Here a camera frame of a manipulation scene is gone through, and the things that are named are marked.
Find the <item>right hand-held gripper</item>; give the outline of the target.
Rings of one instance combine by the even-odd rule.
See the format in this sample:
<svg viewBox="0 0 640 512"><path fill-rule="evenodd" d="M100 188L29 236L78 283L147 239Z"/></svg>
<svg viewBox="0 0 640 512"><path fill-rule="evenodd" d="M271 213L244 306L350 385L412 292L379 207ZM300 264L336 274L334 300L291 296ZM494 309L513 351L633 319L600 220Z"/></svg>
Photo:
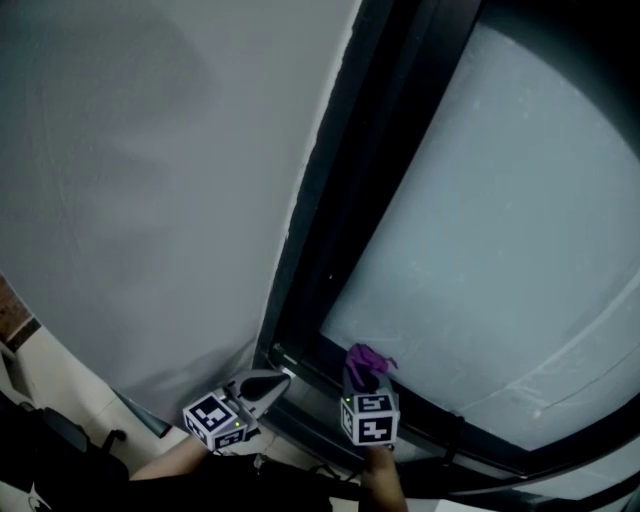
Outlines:
<svg viewBox="0 0 640 512"><path fill-rule="evenodd" d="M377 377L377 394L357 393L352 369L342 371L341 427L355 446L393 445L397 439L400 411L397 395L387 375Z"/></svg>

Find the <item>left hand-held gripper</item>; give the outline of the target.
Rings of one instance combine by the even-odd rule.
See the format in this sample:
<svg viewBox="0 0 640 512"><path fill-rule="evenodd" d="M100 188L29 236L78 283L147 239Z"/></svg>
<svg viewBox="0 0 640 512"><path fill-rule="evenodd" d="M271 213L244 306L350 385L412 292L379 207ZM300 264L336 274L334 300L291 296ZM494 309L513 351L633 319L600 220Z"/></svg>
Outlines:
<svg viewBox="0 0 640 512"><path fill-rule="evenodd" d="M184 407L185 426L209 451L249 441L260 433L255 417L261 417L287 391L290 383L291 377L280 371L242 371L226 386Z"/></svg>

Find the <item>purple wiping cloth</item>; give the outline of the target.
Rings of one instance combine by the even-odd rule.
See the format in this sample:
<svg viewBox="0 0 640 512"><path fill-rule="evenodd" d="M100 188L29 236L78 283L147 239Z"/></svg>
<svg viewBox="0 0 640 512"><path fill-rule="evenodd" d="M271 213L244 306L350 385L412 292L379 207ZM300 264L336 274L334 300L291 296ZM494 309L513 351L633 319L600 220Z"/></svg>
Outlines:
<svg viewBox="0 0 640 512"><path fill-rule="evenodd" d="M380 355L366 344L353 345L345 359L345 368L358 392L376 392L388 377L390 367L398 368L393 358Z"/></svg>

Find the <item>person's right forearm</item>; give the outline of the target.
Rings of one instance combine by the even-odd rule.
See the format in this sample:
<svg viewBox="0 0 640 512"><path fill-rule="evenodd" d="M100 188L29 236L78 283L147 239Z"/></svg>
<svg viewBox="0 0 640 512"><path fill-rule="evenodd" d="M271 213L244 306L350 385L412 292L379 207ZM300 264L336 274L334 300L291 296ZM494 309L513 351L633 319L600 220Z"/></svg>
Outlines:
<svg viewBox="0 0 640 512"><path fill-rule="evenodd" d="M358 512L408 512L393 454L386 446L367 448L361 488Z"/></svg>

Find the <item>person's left forearm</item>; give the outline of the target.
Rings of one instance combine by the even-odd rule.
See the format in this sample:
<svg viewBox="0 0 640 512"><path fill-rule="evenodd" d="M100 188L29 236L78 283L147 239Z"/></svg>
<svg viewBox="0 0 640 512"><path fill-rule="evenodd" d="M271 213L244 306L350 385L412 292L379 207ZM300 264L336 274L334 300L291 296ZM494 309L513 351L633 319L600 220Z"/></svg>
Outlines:
<svg viewBox="0 0 640 512"><path fill-rule="evenodd" d="M153 480L189 474L210 454L198 438L189 436L140 468L130 480Z"/></svg>

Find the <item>black chest pack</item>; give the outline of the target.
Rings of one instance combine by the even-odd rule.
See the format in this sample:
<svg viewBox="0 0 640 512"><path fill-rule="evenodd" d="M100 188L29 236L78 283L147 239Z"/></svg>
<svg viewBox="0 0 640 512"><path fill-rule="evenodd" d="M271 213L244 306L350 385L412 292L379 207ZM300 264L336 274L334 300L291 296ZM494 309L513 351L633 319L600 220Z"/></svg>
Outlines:
<svg viewBox="0 0 640 512"><path fill-rule="evenodd" d="M328 464L317 464L302 469L257 454L254 458L256 474L266 482L284 490L301 493L314 491L329 498L357 502L363 489L354 481L354 476L341 478Z"/></svg>

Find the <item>dark grey wedge trim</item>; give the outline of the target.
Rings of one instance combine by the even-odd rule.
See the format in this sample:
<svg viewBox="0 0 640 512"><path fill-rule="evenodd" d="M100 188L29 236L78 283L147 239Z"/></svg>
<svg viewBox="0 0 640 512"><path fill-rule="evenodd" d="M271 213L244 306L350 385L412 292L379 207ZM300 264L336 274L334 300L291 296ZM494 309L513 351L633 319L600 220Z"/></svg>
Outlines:
<svg viewBox="0 0 640 512"><path fill-rule="evenodd" d="M146 409L137 405L117 390L113 389L113 392L131 413L159 439L164 438L173 428L171 424L149 413Z"/></svg>

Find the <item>person's black top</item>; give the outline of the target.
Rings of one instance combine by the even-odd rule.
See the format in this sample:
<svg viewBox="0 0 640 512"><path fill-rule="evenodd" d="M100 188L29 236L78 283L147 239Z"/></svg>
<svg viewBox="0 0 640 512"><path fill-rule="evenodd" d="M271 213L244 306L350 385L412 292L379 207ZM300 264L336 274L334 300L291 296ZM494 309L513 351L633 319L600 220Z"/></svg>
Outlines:
<svg viewBox="0 0 640 512"><path fill-rule="evenodd" d="M332 512L332 498L295 493L256 474L257 454L209 455L194 472L153 480L128 480L94 512ZM42 508L35 494L30 512Z"/></svg>

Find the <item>black office chair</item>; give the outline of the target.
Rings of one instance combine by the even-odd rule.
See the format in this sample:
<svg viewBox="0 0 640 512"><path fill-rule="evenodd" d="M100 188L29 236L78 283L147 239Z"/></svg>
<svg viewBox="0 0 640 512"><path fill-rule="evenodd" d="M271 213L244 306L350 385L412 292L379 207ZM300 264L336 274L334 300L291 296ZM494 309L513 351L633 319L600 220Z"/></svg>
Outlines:
<svg viewBox="0 0 640 512"><path fill-rule="evenodd" d="M57 411L16 404L0 392L0 482L40 498L52 512L94 512L129 480L111 453L126 433L111 431L101 446Z"/></svg>

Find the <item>white tiled ledge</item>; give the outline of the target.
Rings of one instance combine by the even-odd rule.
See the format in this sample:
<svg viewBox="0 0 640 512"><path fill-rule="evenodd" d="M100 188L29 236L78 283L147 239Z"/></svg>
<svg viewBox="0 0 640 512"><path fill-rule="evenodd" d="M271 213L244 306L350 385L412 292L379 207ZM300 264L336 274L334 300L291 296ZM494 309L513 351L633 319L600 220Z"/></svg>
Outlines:
<svg viewBox="0 0 640 512"><path fill-rule="evenodd" d="M640 438L559 477L441 500L435 512L640 512Z"/></svg>

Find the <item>black window frame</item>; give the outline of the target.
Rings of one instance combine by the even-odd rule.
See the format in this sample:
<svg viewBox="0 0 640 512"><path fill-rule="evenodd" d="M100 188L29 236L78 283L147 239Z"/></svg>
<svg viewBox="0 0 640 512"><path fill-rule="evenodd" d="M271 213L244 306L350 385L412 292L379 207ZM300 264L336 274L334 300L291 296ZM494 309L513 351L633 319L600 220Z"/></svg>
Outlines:
<svg viewBox="0 0 640 512"><path fill-rule="evenodd" d="M364 0L306 167L253 364L301 362L404 178L482 13L515 12L593 58L640 124L640 0Z"/></svg>

